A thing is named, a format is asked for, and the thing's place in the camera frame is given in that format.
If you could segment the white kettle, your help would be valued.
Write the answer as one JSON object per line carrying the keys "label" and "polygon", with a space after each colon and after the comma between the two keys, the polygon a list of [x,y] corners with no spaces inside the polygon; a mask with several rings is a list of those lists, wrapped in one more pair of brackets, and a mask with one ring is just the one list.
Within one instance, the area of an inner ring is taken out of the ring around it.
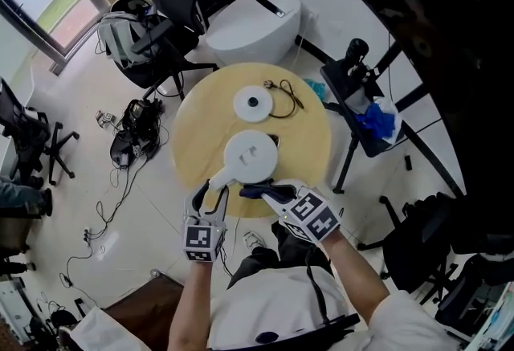
{"label": "white kettle", "polygon": [[268,134],[254,129],[236,133],[226,144],[223,167],[209,180],[209,189],[218,191],[233,182],[263,182],[275,171],[278,156],[277,145]]}

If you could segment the white round disc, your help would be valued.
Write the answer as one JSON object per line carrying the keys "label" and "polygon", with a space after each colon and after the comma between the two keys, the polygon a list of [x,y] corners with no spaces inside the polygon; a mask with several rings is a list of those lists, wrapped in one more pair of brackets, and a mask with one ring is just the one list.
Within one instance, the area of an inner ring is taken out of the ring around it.
{"label": "white round disc", "polygon": [[246,86],[240,89],[234,99],[233,108],[237,117],[248,123],[266,120],[273,109],[273,99],[266,88]]}

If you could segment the person's left forearm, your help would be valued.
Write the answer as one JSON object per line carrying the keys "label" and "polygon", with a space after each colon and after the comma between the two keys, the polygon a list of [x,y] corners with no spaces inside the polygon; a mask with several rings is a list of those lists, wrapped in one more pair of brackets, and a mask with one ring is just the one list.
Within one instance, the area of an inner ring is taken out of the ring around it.
{"label": "person's left forearm", "polygon": [[190,265],[169,330],[167,351],[206,351],[210,334],[212,263]]}

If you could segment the large black screen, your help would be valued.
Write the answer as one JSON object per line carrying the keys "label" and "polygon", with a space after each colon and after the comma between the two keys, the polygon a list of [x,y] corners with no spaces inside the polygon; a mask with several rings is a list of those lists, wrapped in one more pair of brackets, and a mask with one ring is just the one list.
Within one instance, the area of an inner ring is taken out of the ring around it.
{"label": "large black screen", "polygon": [[430,94],[469,194],[500,188],[514,163],[500,121],[514,92],[514,0],[362,0]]}

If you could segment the person's white shirt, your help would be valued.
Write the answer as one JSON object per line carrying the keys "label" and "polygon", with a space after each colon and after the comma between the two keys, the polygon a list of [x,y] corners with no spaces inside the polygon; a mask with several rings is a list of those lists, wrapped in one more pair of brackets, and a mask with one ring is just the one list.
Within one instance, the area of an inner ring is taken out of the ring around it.
{"label": "person's white shirt", "polygon": [[[211,302],[208,345],[234,349],[253,345],[261,333],[281,337],[310,332],[321,322],[313,284],[320,286],[328,318],[348,312],[336,280],[314,267],[313,280],[303,267],[267,269],[238,281]],[[458,351],[457,341],[405,291],[387,296],[364,331],[350,333],[329,351]]]}

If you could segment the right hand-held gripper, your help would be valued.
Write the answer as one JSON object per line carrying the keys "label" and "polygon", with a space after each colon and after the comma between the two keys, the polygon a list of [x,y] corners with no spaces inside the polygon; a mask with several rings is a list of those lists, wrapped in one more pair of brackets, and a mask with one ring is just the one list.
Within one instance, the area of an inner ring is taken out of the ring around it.
{"label": "right hand-held gripper", "polygon": [[340,223],[327,201],[299,179],[281,179],[273,186],[293,188],[296,197],[275,191],[262,193],[261,198],[281,217],[282,224],[298,239],[322,242]]}

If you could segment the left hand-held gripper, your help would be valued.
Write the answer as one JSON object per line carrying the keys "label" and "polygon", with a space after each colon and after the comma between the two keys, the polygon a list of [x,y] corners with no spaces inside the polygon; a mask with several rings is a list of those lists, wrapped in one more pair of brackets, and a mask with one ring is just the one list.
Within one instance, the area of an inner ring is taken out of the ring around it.
{"label": "left hand-held gripper", "polygon": [[182,248],[189,261],[214,263],[222,250],[226,237],[226,208],[229,187],[224,186],[218,196],[214,209],[200,214],[210,180],[197,186],[184,201],[184,224]]}

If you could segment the black ribbed cylinder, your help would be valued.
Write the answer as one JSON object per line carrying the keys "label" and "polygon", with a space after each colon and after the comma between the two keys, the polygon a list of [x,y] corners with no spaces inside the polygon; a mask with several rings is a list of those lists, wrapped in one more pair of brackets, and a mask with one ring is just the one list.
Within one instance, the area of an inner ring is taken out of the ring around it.
{"label": "black ribbed cylinder", "polygon": [[356,67],[362,62],[368,52],[368,44],[363,39],[354,38],[349,43],[345,58],[350,67]]}

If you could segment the black screen stand with tray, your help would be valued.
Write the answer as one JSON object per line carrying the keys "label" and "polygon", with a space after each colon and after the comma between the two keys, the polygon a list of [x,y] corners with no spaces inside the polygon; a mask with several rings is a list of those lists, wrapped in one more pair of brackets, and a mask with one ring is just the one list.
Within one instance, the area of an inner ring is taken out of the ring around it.
{"label": "black screen stand with tray", "polygon": [[375,96],[383,96],[383,92],[377,84],[377,79],[398,57],[401,47],[398,43],[393,43],[383,55],[377,66],[370,68],[364,64],[364,59],[356,67],[350,67],[346,58],[328,61],[321,69],[320,73],[327,83],[330,91],[335,96],[333,103],[324,102],[325,109],[335,112],[342,116],[350,128],[349,149],[345,157],[345,162],[341,170],[336,185],[333,188],[334,194],[343,194],[343,185],[349,171],[350,163],[357,147],[360,145],[367,157],[373,158],[386,151],[400,145],[403,141],[410,141],[421,154],[432,164],[439,176],[445,181],[452,193],[460,198],[463,191],[457,185],[455,179],[450,175],[443,163],[435,156],[434,152],[421,139],[419,132],[413,130],[406,122],[402,122],[400,137],[394,144],[389,144],[383,140],[374,139],[369,130],[363,129],[357,122],[354,113],[346,104],[345,100],[359,88],[365,89],[365,94],[373,103]]}

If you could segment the blue gloves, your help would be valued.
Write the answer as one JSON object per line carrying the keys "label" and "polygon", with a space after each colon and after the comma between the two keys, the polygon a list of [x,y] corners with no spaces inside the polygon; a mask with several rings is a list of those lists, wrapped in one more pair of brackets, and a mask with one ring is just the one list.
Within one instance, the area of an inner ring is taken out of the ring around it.
{"label": "blue gloves", "polygon": [[374,139],[391,142],[395,133],[396,117],[393,113],[383,112],[377,103],[371,103],[362,114],[355,118],[363,129],[369,130]]}

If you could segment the black office chair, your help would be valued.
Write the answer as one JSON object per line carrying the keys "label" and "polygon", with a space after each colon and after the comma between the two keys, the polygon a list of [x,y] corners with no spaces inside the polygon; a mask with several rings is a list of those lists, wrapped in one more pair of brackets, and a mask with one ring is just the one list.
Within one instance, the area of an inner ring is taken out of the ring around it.
{"label": "black office chair", "polygon": [[386,196],[381,196],[379,202],[387,209],[394,228],[375,243],[358,243],[357,249],[381,248],[386,268],[380,274],[382,280],[391,279],[398,289],[409,293],[430,283],[432,288],[421,303],[428,300],[438,303],[443,291],[450,288],[450,277],[457,269],[455,263],[447,263],[451,251],[451,220],[457,200],[438,193],[413,204],[407,203],[402,208],[404,220],[398,217]]}
{"label": "black office chair", "polygon": [[33,173],[43,168],[42,155],[49,158],[48,181],[52,186],[56,184],[53,179],[55,164],[59,164],[69,178],[75,178],[75,173],[61,158],[60,150],[70,139],[78,140],[80,135],[72,131],[59,138],[63,124],[57,121],[50,125],[46,113],[23,105],[3,78],[0,78],[0,125],[2,135],[14,141],[16,158],[10,169],[11,178],[18,176],[23,185],[33,185]]}
{"label": "black office chair", "polygon": [[45,321],[32,317],[27,330],[32,343],[29,351],[56,351],[59,347],[59,328],[77,323],[75,316],[65,309],[57,309]]}
{"label": "black office chair", "polygon": [[459,277],[451,281],[435,319],[467,335],[476,333],[506,284],[512,281],[514,258],[494,261],[475,255],[464,264]]}

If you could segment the person's black trousers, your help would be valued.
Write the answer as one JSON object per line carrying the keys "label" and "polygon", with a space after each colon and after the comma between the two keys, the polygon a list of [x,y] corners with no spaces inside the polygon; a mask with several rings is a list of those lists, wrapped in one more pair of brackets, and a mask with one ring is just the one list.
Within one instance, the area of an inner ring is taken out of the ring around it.
{"label": "person's black trousers", "polygon": [[243,278],[265,269],[285,269],[290,267],[320,267],[333,275],[330,261],[316,245],[298,239],[288,228],[274,222],[271,231],[278,242],[278,251],[271,248],[257,248],[240,264],[230,279],[227,289]]}

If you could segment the round wooden table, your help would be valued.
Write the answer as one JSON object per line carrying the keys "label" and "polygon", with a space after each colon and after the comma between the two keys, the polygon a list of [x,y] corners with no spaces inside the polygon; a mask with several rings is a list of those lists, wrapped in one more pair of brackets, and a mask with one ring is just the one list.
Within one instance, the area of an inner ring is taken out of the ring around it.
{"label": "round wooden table", "polygon": [[[240,119],[233,100],[242,88],[267,80],[288,81],[301,106],[292,106],[280,90],[271,92],[274,113],[259,123]],[[327,114],[316,93],[296,74],[265,63],[239,63],[205,77],[183,100],[171,135],[173,162],[190,190],[202,185],[223,167],[226,143],[237,133],[253,129],[279,139],[274,179],[300,179],[318,186],[325,176],[331,149]]]}

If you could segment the brown wooden desk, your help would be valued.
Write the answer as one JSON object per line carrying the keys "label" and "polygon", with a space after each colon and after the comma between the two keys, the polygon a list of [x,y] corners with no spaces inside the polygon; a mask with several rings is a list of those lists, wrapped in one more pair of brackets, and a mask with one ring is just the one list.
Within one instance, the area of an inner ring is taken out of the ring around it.
{"label": "brown wooden desk", "polygon": [[31,225],[29,218],[0,218],[0,258],[26,253],[30,249],[27,236]]}

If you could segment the brown metal-framed cart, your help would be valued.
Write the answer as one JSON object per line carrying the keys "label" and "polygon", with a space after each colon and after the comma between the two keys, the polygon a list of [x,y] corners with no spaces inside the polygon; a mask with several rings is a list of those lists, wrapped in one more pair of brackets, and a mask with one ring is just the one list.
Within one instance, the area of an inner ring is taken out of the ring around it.
{"label": "brown metal-framed cart", "polygon": [[159,275],[104,311],[152,351],[166,351],[183,285]]}

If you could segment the white plastic bag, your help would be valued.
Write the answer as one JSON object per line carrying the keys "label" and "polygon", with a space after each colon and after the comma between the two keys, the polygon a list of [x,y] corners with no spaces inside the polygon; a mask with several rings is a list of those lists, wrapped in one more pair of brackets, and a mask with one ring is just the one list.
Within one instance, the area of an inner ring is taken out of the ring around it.
{"label": "white plastic bag", "polygon": [[373,102],[379,107],[385,117],[386,131],[382,140],[392,145],[400,137],[403,122],[402,116],[394,103],[384,96],[375,96]]}

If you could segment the grey pouch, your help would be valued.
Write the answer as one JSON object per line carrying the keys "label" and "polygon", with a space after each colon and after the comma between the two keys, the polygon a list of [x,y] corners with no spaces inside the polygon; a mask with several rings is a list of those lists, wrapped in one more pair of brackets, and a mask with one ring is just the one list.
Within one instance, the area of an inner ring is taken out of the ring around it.
{"label": "grey pouch", "polygon": [[345,104],[356,114],[365,114],[370,103],[364,88],[359,88],[345,100]]}

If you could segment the white round tub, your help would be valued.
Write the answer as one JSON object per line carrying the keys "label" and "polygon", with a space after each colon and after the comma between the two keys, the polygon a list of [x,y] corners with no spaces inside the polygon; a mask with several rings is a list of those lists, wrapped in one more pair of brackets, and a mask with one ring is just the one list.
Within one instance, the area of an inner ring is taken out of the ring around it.
{"label": "white round tub", "polygon": [[116,0],[110,11],[135,15],[138,18],[154,13],[152,0]]}

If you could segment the grey backpack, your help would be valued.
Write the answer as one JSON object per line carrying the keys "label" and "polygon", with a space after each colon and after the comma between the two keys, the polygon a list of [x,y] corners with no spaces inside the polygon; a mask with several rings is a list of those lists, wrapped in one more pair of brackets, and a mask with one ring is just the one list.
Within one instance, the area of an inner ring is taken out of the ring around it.
{"label": "grey backpack", "polygon": [[107,57],[123,69],[149,61],[147,55],[136,54],[132,50],[133,44],[146,34],[136,15],[121,11],[107,13],[97,30]]}

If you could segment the white cloth sheet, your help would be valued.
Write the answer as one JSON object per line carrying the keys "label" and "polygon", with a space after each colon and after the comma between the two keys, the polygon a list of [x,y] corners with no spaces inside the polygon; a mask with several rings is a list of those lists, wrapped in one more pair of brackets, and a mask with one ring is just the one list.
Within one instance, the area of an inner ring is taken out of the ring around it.
{"label": "white cloth sheet", "polygon": [[151,351],[142,340],[97,307],[73,328],[70,336],[83,351]]}

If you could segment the white smart toilet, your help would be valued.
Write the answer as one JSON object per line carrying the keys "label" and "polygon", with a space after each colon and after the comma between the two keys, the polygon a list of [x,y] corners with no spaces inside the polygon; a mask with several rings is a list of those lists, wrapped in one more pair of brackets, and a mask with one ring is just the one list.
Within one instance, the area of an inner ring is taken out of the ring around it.
{"label": "white smart toilet", "polygon": [[278,63],[300,30],[300,0],[236,0],[210,23],[206,44],[224,65]]}

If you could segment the person's left white shoe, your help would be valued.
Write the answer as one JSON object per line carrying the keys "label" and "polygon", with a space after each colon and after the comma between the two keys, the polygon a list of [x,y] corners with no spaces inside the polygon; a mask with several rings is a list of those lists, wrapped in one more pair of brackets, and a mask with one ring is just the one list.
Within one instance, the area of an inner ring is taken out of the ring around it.
{"label": "person's left white shoe", "polygon": [[263,238],[254,231],[246,232],[243,236],[243,242],[250,253],[257,248],[267,248],[267,244]]}

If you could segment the teal plastic bag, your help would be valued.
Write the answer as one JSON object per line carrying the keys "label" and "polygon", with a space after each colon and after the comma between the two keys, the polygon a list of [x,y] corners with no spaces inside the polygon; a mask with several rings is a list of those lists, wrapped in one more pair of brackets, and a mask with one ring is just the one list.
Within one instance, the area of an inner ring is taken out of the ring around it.
{"label": "teal plastic bag", "polygon": [[321,101],[324,101],[326,90],[324,83],[312,79],[304,79],[304,82],[316,93]]}

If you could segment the person's right forearm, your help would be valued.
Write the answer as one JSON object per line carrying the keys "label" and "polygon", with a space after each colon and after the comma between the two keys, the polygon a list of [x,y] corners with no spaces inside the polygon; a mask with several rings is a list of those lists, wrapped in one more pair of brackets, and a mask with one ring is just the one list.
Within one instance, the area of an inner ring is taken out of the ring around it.
{"label": "person's right forearm", "polygon": [[321,245],[335,267],[351,305],[369,324],[390,291],[339,228],[324,238]]}

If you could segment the black chest mount bar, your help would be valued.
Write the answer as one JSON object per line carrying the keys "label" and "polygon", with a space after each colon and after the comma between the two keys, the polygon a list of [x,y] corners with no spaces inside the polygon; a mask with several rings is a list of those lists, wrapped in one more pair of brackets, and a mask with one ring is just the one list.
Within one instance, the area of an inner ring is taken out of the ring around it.
{"label": "black chest mount bar", "polygon": [[353,327],[359,321],[360,317],[354,313],[334,318],[313,330],[302,329],[285,337],[265,332],[249,345],[208,348],[207,351],[328,351],[335,343],[353,333]]}

